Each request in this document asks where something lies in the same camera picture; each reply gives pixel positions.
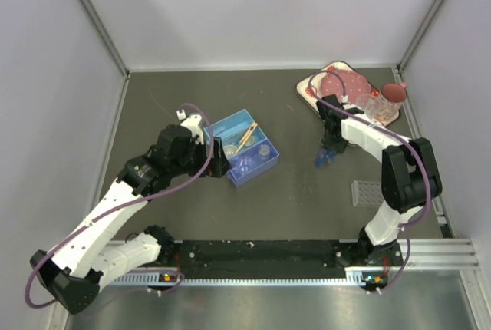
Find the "white evaporating dish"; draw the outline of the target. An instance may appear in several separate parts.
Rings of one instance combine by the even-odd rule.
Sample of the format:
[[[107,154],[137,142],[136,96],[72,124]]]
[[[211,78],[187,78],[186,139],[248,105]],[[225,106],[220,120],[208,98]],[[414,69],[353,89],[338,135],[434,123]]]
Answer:
[[[238,147],[233,144],[228,144],[223,147],[224,154],[227,159],[233,157],[237,152]]]

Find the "clear acrylic test tube rack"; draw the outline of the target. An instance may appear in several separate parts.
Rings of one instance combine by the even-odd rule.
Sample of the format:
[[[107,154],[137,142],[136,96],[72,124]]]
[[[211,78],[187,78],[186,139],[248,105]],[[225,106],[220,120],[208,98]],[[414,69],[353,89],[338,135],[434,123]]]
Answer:
[[[380,182],[355,180],[351,184],[352,203],[355,207],[379,207],[383,201]]]

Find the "light blue drawer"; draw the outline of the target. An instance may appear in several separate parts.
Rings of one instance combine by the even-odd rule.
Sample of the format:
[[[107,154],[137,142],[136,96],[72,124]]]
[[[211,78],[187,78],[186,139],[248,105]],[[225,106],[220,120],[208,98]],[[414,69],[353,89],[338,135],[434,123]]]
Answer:
[[[252,146],[263,141],[266,138],[260,126],[257,126],[249,138],[244,141],[244,136],[248,133],[251,126],[244,127],[235,126],[228,130],[224,130],[219,137],[222,140],[222,146],[227,160],[231,160],[234,156],[245,152]]]
[[[214,137],[222,141],[222,145],[237,144],[254,122],[246,109],[242,109],[211,125]]]

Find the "clear glass dish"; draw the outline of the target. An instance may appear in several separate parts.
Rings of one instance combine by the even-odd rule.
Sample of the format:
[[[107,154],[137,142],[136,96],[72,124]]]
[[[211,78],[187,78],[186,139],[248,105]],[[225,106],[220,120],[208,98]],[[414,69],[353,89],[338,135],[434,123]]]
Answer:
[[[241,178],[251,173],[257,167],[257,162],[253,157],[237,156],[231,159],[231,165],[235,178]]]

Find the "purple drawer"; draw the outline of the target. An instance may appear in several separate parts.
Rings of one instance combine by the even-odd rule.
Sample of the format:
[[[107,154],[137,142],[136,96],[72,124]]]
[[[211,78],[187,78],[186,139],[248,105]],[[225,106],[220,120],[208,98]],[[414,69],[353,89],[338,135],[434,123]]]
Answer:
[[[278,161],[279,152],[272,142],[265,138],[229,159],[231,169],[228,171],[227,177],[235,187],[240,187],[267,170],[272,169]]]

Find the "wooden tongs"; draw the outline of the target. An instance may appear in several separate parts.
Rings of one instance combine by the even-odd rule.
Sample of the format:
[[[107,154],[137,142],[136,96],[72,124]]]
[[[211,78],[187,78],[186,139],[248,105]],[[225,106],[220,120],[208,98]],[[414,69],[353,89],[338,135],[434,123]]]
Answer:
[[[235,154],[238,154],[240,152],[240,150],[245,146],[246,142],[252,136],[252,134],[253,134],[254,130],[257,128],[257,126],[258,126],[258,124],[256,122],[253,122],[251,124],[251,126],[248,128],[248,130],[242,136]]]

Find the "small white crucible cup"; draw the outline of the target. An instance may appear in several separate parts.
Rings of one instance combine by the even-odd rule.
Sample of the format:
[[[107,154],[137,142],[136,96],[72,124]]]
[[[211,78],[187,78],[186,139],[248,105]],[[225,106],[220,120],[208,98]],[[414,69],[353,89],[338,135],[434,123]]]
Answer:
[[[244,143],[245,147],[251,147],[255,143],[255,138],[251,135],[248,140]]]

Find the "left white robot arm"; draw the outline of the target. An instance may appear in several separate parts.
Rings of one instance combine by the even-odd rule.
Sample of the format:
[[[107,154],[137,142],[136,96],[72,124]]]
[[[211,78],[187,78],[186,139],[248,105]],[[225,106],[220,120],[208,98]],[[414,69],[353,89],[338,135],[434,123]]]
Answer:
[[[198,120],[168,126],[146,153],[125,163],[101,201],[64,241],[33,254],[28,281],[38,280],[56,302],[76,315],[116,278],[147,263],[169,264],[174,248],[162,227],[150,226],[117,249],[106,246],[151,200],[174,192],[173,178],[189,176],[177,186],[181,190],[200,177],[223,177],[229,168],[222,140],[205,141]]]

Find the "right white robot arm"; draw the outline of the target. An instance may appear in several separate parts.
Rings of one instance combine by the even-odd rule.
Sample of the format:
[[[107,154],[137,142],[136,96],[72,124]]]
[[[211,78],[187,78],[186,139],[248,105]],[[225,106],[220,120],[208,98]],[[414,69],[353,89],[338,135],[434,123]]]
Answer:
[[[343,153],[348,144],[360,147],[381,163],[381,192],[384,198],[374,218],[360,232],[358,256],[373,266],[387,253],[400,230],[416,224],[410,219],[427,213],[434,198],[443,191],[431,142],[410,139],[373,122],[360,108],[344,109],[335,95],[316,101],[324,121],[323,144]]]

